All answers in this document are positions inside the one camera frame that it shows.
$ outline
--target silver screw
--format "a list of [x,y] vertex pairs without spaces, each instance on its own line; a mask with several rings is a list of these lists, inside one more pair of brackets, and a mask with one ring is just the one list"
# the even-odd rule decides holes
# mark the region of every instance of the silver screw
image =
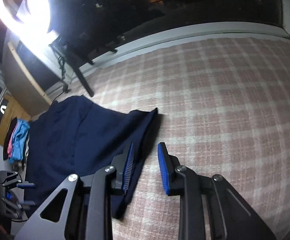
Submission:
[[177,167],[177,170],[180,171],[180,172],[184,172],[186,169],[187,169],[187,167],[184,166],[184,165],[179,165],[179,166]]
[[78,179],[78,175],[77,174],[71,174],[71,175],[68,176],[68,180],[70,182],[73,182],[73,181],[75,181],[77,179]]
[[112,165],[109,165],[109,166],[106,166],[106,167],[105,167],[105,171],[106,171],[106,172],[112,172],[112,171],[114,171],[114,170],[115,170],[115,167],[112,166]]
[[214,176],[213,176],[213,179],[214,179],[214,181],[222,181],[223,180],[223,176],[222,175],[220,175],[220,174],[215,174]]

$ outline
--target checkered tablecloth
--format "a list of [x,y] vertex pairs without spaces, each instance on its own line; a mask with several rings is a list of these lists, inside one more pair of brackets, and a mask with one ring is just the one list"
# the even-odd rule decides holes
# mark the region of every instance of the checkered tablecloth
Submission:
[[[283,238],[290,230],[290,44],[209,39],[139,55],[88,76],[92,100],[158,107],[156,142],[195,172],[222,174]],[[70,95],[87,93],[76,82]],[[157,148],[114,239],[178,239],[179,198],[164,195]]]

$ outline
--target folded blue cloth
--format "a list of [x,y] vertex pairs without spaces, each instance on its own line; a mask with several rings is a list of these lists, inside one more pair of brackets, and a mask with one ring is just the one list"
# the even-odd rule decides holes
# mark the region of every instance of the folded blue cloth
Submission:
[[17,125],[12,137],[12,154],[8,160],[10,164],[23,159],[23,149],[28,130],[29,124],[25,120],[17,119]]

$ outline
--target black cloth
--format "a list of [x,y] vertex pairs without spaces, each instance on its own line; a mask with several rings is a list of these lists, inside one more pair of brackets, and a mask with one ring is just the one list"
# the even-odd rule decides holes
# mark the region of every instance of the black cloth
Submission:
[[4,147],[3,147],[3,160],[8,159],[7,148],[8,148],[9,141],[11,140],[11,136],[16,125],[17,125],[17,118],[15,117],[13,120],[11,120],[11,123],[9,125],[8,131],[5,137]]
[[157,116],[134,110],[128,114],[105,109],[84,96],[54,101],[47,112],[29,128],[29,155],[26,180],[36,188],[24,190],[24,200],[33,200],[35,208],[69,175],[94,174],[121,154],[127,142],[135,147],[132,179],[125,196],[112,198],[112,216],[120,218],[131,201],[146,156],[142,155],[142,139]]

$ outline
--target wooden board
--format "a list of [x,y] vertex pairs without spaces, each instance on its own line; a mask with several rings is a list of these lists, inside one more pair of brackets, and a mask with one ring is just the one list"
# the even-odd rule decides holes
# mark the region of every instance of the wooden board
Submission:
[[5,137],[9,129],[11,120],[15,117],[25,121],[30,120],[30,115],[19,105],[19,103],[10,95],[5,94],[4,99],[8,101],[7,108],[0,123],[0,145],[4,145]]
[[8,91],[29,115],[46,111],[52,101],[29,73],[13,44],[9,42],[7,46],[3,65],[4,82]]

